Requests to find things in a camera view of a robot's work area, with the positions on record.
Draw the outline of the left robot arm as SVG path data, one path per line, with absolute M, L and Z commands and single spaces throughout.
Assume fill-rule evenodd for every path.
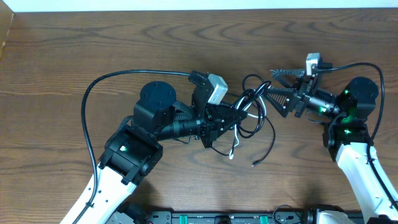
M 160 141 L 195 136 L 205 148 L 247 118 L 239 106 L 224 103 L 228 86 L 215 74 L 193 71 L 190 106 L 177 101 L 175 89 L 162 81 L 142 87 L 134 113 L 107 140 L 86 189 L 63 223 L 106 223 L 163 155 Z

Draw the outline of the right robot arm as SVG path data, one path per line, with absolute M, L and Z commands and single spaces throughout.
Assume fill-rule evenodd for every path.
M 319 88 L 323 70 L 272 70 L 282 88 L 264 96 L 283 116 L 304 110 L 329 119 L 323 145 L 343 171 L 365 223 L 397 223 L 397 191 L 382 169 L 366 121 L 376 107 L 377 85 L 366 77 L 352 79 L 339 95 Z

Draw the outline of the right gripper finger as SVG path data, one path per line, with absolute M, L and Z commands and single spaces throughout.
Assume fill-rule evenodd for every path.
M 263 97 L 286 118 L 292 112 L 295 103 L 295 90 L 282 88 L 268 88 L 263 93 Z
M 285 88 L 298 88 L 305 76 L 305 70 L 279 68 L 271 70 L 271 76 Z

